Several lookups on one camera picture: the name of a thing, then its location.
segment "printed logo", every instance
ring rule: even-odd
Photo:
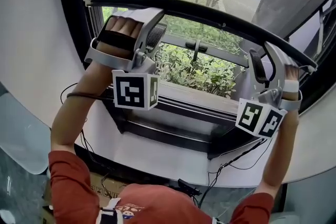
[[[144,108],[144,81],[139,77],[116,77],[114,85],[119,105]]]
[[[253,132],[260,118],[262,106],[252,103],[246,103],[243,114],[238,125]]]
[[[281,114],[271,110],[263,124],[263,127],[261,128],[259,135],[272,137],[279,123],[281,122],[282,117],[283,116]]]
[[[157,78],[151,77],[151,84],[150,84],[150,104],[149,106],[152,106],[157,103],[158,101],[158,81]]]

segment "wire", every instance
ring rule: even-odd
[[[264,153],[267,151],[269,145],[271,144],[271,141],[269,141],[269,144],[268,144],[267,148],[264,150],[264,152],[261,154],[261,156],[256,160],[256,162],[254,163],[254,165],[252,165],[251,167],[249,167],[249,168],[239,168],[239,167],[236,167],[236,166],[234,166],[232,164],[229,164],[229,166],[232,166],[233,168],[236,168],[238,170],[249,170],[249,169],[253,168],[257,164],[257,162],[260,160],[260,158],[264,155]]]
[[[203,193],[203,196],[201,197],[199,203],[198,203],[198,208],[201,208],[202,203],[204,201],[205,196],[208,194],[208,192],[216,185],[218,177],[220,175],[220,173],[222,172],[222,169],[229,166],[231,163],[235,162],[236,160],[240,159],[241,157],[243,157],[244,155],[246,155],[247,153],[255,150],[257,147],[263,145],[266,142],[266,139],[262,139],[260,142],[258,142],[257,144],[255,144],[253,147],[251,147],[250,149],[244,151],[243,153],[241,153],[239,156],[235,157],[234,159],[232,159],[231,161],[225,163],[225,164],[221,164],[218,171],[217,172],[208,172],[208,187],[205,190],[205,192]],[[210,174],[216,174],[215,179],[211,182],[210,184]]]
[[[60,95],[60,100],[61,100],[61,103],[62,103],[62,104],[63,104],[63,98],[62,98],[62,96],[63,96],[64,92],[65,92],[66,90],[68,90],[69,88],[75,86],[76,84],[77,84],[77,83],[71,84],[70,86],[66,87],[66,88],[62,91],[62,93],[61,93],[61,95]],[[102,96],[98,97],[98,96],[95,96],[95,95],[90,95],[90,94],[80,93],[80,92],[72,92],[72,93],[67,94],[67,97],[71,97],[71,96],[80,96],[80,97],[86,97],[86,98],[91,98],[91,99],[96,99],[96,100],[108,100],[108,101],[113,101],[112,98],[107,98],[107,97],[102,97]],[[90,149],[91,149],[91,151],[92,151],[93,153],[94,153],[94,150],[93,150],[92,146],[90,145],[90,143],[88,142],[88,140],[86,139],[86,137],[85,137],[85,135],[84,135],[84,130],[83,130],[83,129],[80,131],[80,141],[81,141],[83,147],[87,150],[90,159],[91,159],[94,163],[96,163],[96,164],[100,165],[101,167],[103,167],[103,168],[105,168],[105,169],[108,170],[108,173],[105,174],[105,175],[101,178],[100,183],[101,183],[101,185],[103,186],[104,191],[106,192],[106,194],[109,196],[110,199],[112,199],[113,197],[111,196],[111,193],[110,193],[110,192],[107,190],[107,188],[105,187],[105,185],[104,185],[104,181],[105,181],[105,179],[109,176],[109,174],[110,174],[112,171],[114,171],[114,169],[111,168],[111,167],[109,167],[109,166],[106,166],[106,165],[103,164],[103,163],[97,162],[96,159],[92,156],[92,154],[91,154],[91,152],[90,152],[90,150],[89,150],[89,147],[90,147]]]
[[[192,196],[193,197],[193,200],[194,200],[194,204],[195,204],[195,206],[197,206],[198,207],[198,201],[197,201],[197,199],[195,198],[195,195],[194,196]]]

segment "curved black handle bar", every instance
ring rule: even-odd
[[[177,16],[198,23],[209,25],[250,40],[264,48],[266,41],[280,48],[302,66],[317,67],[317,64],[282,38],[249,23],[236,16],[199,4],[182,0],[90,0],[87,6],[112,6],[128,8],[155,7],[164,10],[165,14]]]

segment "hand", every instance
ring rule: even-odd
[[[285,66],[286,79],[298,80],[299,68],[293,66]],[[282,98],[290,101],[297,101],[299,99],[299,92],[284,92]],[[289,111],[283,119],[280,128],[296,128],[299,124],[299,113],[297,110]]]
[[[294,66],[285,66],[286,79],[288,80],[298,80],[299,79],[299,68]],[[284,92],[282,98],[291,101],[297,101],[299,98],[299,92]]]
[[[116,31],[124,35],[137,38],[142,27],[142,23],[138,23],[132,19],[125,19],[122,17],[111,17],[106,25],[106,30]],[[132,59],[133,52],[124,50],[118,47],[99,42],[97,49],[113,56],[125,59]]]

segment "green shrub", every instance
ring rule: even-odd
[[[204,54],[198,54],[195,62],[192,59],[192,51],[161,43],[154,56],[156,74],[165,81],[229,98],[235,91],[236,65]]]
[[[112,11],[113,7],[102,8],[104,21]],[[186,39],[200,39],[233,54],[240,52],[238,44],[242,38],[233,34],[173,16],[164,16],[162,22],[167,24],[169,34],[180,35]],[[161,43],[154,56],[156,74],[165,81],[229,98],[231,92],[235,91],[233,87],[236,84],[236,65],[202,53],[198,54],[197,61],[194,62],[193,54],[191,50]]]
[[[200,39],[232,54],[238,55],[240,53],[239,43],[242,38],[236,35],[191,20],[168,15],[164,16],[162,22],[167,24],[167,33],[169,34],[179,35],[187,39]]]

